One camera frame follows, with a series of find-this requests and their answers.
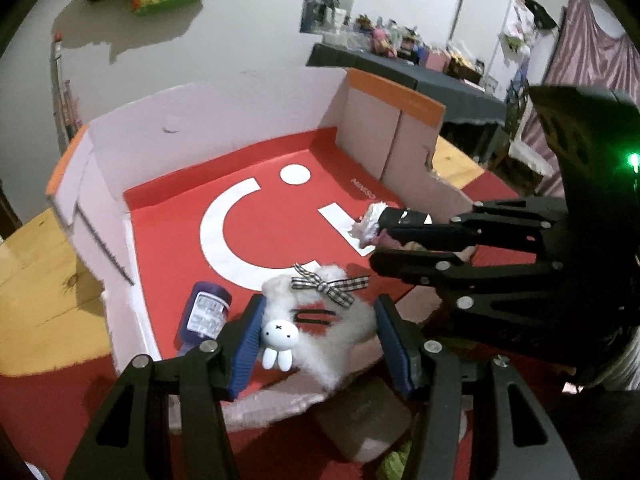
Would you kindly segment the white wardrobe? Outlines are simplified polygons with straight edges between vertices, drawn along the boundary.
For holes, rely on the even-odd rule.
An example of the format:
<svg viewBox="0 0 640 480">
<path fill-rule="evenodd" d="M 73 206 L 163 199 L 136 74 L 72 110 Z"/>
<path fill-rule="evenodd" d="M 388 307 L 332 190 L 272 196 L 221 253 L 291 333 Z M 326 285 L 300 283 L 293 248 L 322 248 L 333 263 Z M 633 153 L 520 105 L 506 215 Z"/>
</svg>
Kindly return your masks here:
<svg viewBox="0 0 640 480">
<path fill-rule="evenodd" d="M 450 39 L 484 64 L 480 86 L 504 101 L 528 50 L 511 47 L 506 34 L 518 18 L 518 0 L 460 0 Z"/>
</svg>

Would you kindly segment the grey eye shadow case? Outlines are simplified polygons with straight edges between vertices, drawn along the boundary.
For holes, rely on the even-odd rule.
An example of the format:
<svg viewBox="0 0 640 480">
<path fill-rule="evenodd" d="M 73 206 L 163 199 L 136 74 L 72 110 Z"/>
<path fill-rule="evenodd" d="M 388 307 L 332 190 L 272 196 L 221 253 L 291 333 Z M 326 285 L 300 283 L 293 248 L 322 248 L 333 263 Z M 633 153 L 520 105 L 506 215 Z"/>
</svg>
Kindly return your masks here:
<svg viewBox="0 0 640 480">
<path fill-rule="evenodd" d="M 316 406 L 314 420 L 346 460 L 370 463 L 410 427 L 409 409 L 393 390 L 374 378 L 353 382 Z"/>
</svg>

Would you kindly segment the pink curtain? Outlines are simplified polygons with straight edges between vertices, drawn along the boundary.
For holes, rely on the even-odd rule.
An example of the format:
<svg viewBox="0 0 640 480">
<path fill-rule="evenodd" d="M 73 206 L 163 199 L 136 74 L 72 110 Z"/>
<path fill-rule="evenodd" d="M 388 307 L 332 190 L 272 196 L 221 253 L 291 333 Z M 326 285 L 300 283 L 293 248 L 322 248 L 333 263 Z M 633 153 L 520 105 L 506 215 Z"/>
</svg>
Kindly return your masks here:
<svg viewBox="0 0 640 480">
<path fill-rule="evenodd" d="M 628 35 L 613 37 L 597 23 L 589 0 L 568 0 L 558 43 L 544 77 L 552 86 L 584 86 L 623 91 L 639 101 L 639 52 Z M 536 113 L 530 114 L 522 140 L 552 168 L 552 176 L 529 185 L 524 195 L 564 195 L 558 160 Z"/>
</svg>

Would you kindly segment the green fuzzy scrunchie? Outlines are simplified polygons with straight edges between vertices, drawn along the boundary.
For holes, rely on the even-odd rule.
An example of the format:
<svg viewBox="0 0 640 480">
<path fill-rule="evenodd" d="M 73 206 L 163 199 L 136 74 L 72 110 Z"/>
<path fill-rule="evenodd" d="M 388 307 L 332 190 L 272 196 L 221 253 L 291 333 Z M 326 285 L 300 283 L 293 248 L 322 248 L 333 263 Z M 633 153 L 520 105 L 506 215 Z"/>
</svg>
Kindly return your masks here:
<svg viewBox="0 0 640 480">
<path fill-rule="evenodd" d="M 378 480 L 400 480 L 404 475 L 409 453 L 410 445 L 408 444 L 398 450 L 390 451 L 378 466 L 375 478 Z"/>
</svg>

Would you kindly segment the dark green covered table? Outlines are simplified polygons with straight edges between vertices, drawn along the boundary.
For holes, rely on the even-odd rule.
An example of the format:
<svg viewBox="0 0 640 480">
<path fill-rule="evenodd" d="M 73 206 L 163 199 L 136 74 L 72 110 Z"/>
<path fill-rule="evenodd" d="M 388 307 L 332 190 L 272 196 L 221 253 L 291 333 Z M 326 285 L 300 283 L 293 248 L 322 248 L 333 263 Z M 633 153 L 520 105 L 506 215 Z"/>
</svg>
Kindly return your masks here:
<svg viewBox="0 0 640 480">
<path fill-rule="evenodd" d="M 443 122 L 500 126 L 506 123 L 506 104 L 503 102 L 446 74 L 401 60 L 315 44 L 307 65 L 356 68 L 396 82 L 442 104 L 445 107 Z"/>
</svg>

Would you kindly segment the mop pole with orange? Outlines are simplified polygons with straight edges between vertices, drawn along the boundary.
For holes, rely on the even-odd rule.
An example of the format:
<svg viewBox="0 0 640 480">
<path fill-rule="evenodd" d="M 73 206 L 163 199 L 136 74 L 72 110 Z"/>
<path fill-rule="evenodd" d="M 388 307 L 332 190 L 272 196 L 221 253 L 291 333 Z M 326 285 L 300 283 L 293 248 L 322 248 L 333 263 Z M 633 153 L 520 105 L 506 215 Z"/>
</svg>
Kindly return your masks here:
<svg viewBox="0 0 640 480">
<path fill-rule="evenodd" d="M 70 143 L 75 135 L 75 122 L 68 111 L 65 82 L 62 71 L 62 35 L 56 32 L 52 41 L 52 76 L 56 117 L 64 132 L 65 142 Z"/>
</svg>

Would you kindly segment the orange cardboard box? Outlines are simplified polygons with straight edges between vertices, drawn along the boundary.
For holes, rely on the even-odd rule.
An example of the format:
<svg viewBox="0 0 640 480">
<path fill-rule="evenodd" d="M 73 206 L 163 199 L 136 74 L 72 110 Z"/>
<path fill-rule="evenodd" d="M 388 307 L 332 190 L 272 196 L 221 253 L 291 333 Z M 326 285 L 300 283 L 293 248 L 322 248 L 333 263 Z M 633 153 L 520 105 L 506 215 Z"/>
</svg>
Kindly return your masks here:
<svg viewBox="0 0 640 480">
<path fill-rule="evenodd" d="M 177 353 L 198 281 L 239 314 L 296 266 L 367 273 L 349 230 L 372 203 L 437 222 L 468 211 L 433 168 L 444 111 L 356 68 L 299 67 L 186 84 L 83 126 L 46 193 L 103 285 L 115 367 Z"/>
</svg>

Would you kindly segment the white fluffy bunny plush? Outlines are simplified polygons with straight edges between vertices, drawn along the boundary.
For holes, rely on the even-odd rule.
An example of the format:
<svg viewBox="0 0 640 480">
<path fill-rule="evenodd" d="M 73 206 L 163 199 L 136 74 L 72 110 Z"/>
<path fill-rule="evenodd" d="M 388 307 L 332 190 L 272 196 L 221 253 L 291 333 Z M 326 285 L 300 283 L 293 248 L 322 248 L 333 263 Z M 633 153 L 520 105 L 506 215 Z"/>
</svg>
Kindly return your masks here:
<svg viewBox="0 0 640 480">
<path fill-rule="evenodd" d="M 262 367 L 302 370 L 323 389 L 335 389 L 352 349 L 376 333 L 373 308 L 359 295 L 368 286 L 367 276 L 350 278 L 335 264 L 314 270 L 296 264 L 262 284 Z"/>
</svg>

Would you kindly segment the dark blue ink bottle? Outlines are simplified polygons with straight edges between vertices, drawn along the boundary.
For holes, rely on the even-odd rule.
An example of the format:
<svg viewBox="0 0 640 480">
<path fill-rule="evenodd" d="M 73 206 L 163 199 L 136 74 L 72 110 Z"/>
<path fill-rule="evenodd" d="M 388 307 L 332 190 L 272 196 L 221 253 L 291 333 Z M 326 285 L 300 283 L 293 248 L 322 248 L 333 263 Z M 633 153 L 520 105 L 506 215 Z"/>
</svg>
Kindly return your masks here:
<svg viewBox="0 0 640 480">
<path fill-rule="evenodd" d="M 227 323 L 231 304 L 227 289 L 211 282 L 196 282 L 178 328 L 178 356 L 184 356 L 203 340 L 216 339 Z"/>
</svg>

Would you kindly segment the red knitted mat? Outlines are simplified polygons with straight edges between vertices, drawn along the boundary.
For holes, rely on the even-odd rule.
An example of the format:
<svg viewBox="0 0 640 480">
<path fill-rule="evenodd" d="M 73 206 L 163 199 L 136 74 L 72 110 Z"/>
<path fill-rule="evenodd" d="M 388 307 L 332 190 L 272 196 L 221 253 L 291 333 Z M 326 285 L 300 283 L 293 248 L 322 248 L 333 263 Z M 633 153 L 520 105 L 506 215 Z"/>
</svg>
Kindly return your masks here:
<svg viewBox="0 0 640 480">
<path fill-rule="evenodd" d="M 101 286 L 52 214 L 1 248 L 1 474 L 53 479 L 370 479 L 308 416 L 235 431 L 222 412 L 255 375 L 256 296 L 228 344 L 116 370 L 84 319 Z"/>
</svg>

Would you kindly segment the black white plush roll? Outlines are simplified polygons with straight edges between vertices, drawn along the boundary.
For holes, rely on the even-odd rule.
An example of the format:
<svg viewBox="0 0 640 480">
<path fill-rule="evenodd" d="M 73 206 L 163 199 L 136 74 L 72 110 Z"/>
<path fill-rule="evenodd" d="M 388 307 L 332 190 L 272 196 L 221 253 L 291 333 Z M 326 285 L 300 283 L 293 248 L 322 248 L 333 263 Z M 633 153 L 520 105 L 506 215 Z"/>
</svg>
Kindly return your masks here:
<svg viewBox="0 0 640 480">
<path fill-rule="evenodd" d="M 385 202 L 368 206 L 364 214 L 354 221 L 348 234 L 360 248 L 382 247 L 400 249 L 404 245 L 390 231 L 398 228 L 422 228 L 433 223 L 430 214 L 411 209 L 391 207 Z"/>
</svg>

